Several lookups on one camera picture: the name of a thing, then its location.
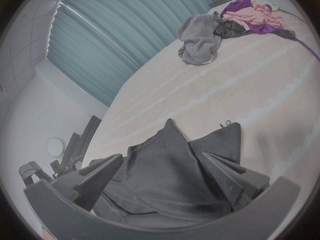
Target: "curtain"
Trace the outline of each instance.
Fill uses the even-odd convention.
[[[210,10],[209,4],[212,3],[211,0],[62,2],[66,8],[61,6],[55,15],[47,58],[107,106],[123,84],[120,75],[130,77],[129,72],[132,75],[177,38],[177,29],[187,17],[206,14]],[[108,81],[104,84],[102,81],[94,84],[94,76],[89,75],[98,72]]]

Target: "round mirror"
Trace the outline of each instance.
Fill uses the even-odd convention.
[[[57,137],[51,137],[46,144],[47,152],[50,156],[57,158],[63,154],[63,143]]]

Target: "pink cloth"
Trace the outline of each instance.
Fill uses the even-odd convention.
[[[272,15],[267,6],[257,3],[254,3],[253,7],[247,7],[236,12],[227,11],[223,15],[223,21],[235,21],[244,26],[246,30],[250,30],[246,22],[255,26],[265,24],[279,29],[289,29],[282,17]]]

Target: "beige bed sheet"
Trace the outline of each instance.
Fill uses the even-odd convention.
[[[319,48],[304,23],[281,15],[298,39]],[[285,175],[301,194],[282,224],[303,205],[320,170],[320,63],[300,43],[274,34],[222,40],[212,63],[187,65],[179,40],[159,52],[121,88],[96,131],[82,166],[121,153],[172,118],[187,141],[220,128],[242,127],[241,165]]]

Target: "gray cloth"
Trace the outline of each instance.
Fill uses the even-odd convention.
[[[240,143],[238,123],[189,144],[168,119],[155,136],[128,149],[93,210],[109,220],[149,228],[186,227],[228,214],[225,196],[194,154],[207,151],[240,161]]]
[[[184,42],[178,50],[183,62],[193,65],[212,62],[221,45],[221,37],[214,35],[221,21],[220,17],[211,14],[193,15],[186,19],[177,32],[179,40]]]

